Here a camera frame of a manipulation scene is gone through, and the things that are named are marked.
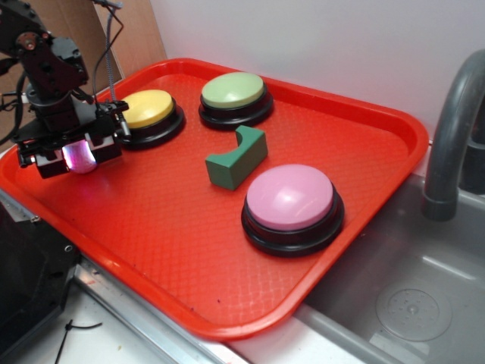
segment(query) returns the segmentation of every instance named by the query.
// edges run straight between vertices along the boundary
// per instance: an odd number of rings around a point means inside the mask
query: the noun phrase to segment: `button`
[[[282,165],[258,176],[247,194],[249,211],[266,228],[308,228],[330,211],[333,186],[328,177],[307,165]]]
[[[140,91],[124,98],[130,107],[123,111],[130,129],[147,127],[167,117],[174,108],[172,96],[161,89]]]
[[[212,108],[239,108],[256,101],[263,92],[264,83],[258,75],[233,72],[207,82],[202,99]]]

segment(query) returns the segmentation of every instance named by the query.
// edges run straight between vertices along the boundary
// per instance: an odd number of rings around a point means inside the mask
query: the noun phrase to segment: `tray rim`
[[[156,77],[162,77],[169,74],[188,74],[210,80],[221,74],[233,71],[238,70],[191,58],[173,58],[151,64],[117,83],[115,87],[117,93],[129,93],[130,90],[138,89],[142,86],[141,79],[143,75],[148,72],[156,75]],[[112,258],[113,253],[103,246],[96,245],[95,249],[91,249],[89,254],[86,254],[90,259],[99,264],[110,274],[114,275],[145,300],[168,314],[175,322],[179,323],[193,334],[212,340],[240,340],[246,337],[251,337],[290,317],[310,290],[327,273],[333,263],[358,236],[365,225],[374,217],[380,207],[392,196],[407,176],[412,173],[416,164],[419,163],[423,155],[426,153],[429,144],[428,134],[424,126],[416,118],[405,112],[350,99],[345,96],[338,96],[325,91],[274,80],[264,76],[261,77],[268,85],[268,89],[273,94],[274,98],[280,101],[288,102],[300,107],[311,108],[327,114],[329,114],[328,108],[332,107],[332,115],[350,121],[357,121],[355,120],[355,113],[357,111],[360,118],[363,119],[365,119],[366,116],[372,115],[372,123],[370,121],[363,123],[362,120],[357,122],[366,124],[370,127],[387,130],[397,135],[408,147],[408,158],[399,166],[393,175],[390,175],[387,181],[383,184],[382,189],[372,196],[371,201],[369,201],[349,222],[334,243],[330,244],[322,253],[318,253],[321,255],[316,262],[310,267],[298,284],[293,287],[289,294],[285,296],[284,300],[278,303],[277,306],[261,318],[245,322],[241,325],[223,326],[215,324],[204,319],[202,316],[197,315],[195,312],[191,312],[189,308],[185,306],[182,307],[179,301],[176,301],[177,304],[175,304],[172,302],[173,297],[168,292],[155,286],[148,280],[140,279],[142,276],[130,265],[126,264],[126,266],[119,266],[118,264],[114,264],[115,259]],[[103,97],[107,97],[107,95],[108,91],[104,91],[99,94],[99,98],[102,99]],[[398,123],[390,123],[390,118],[396,120]],[[5,176],[14,175],[15,171],[18,170],[18,166],[15,165],[15,163],[13,165],[8,165],[8,161],[12,160],[12,158],[17,159],[16,154],[15,148],[12,148],[0,159],[0,175],[2,176],[2,179],[0,180],[0,188],[10,194],[30,211],[44,218],[49,224],[56,228],[62,226],[59,231],[74,243],[90,240],[94,244],[97,244],[95,240],[91,240],[72,225],[65,224],[62,218],[57,216],[50,209],[44,207],[40,201],[25,194],[20,186],[16,185],[13,180],[5,178]]]

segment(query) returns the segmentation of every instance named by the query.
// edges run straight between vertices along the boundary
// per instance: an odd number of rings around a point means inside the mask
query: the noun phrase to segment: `white wall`
[[[169,58],[210,61],[406,111],[431,136],[484,0],[152,0]]]

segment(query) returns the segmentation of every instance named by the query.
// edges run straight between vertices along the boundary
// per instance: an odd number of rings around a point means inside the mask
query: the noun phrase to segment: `sink drain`
[[[420,283],[402,282],[380,293],[377,317],[397,337],[426,341],[446,331],[452,320],[452,309],[441,293]]]

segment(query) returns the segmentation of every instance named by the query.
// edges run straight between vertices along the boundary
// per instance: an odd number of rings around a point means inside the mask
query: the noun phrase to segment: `pink button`
[[[333,187],[328,177],[307,165],[281,165],[259,175],[249,187],[253,218],[266,228],[294,231],[312,226],[330,211]]]

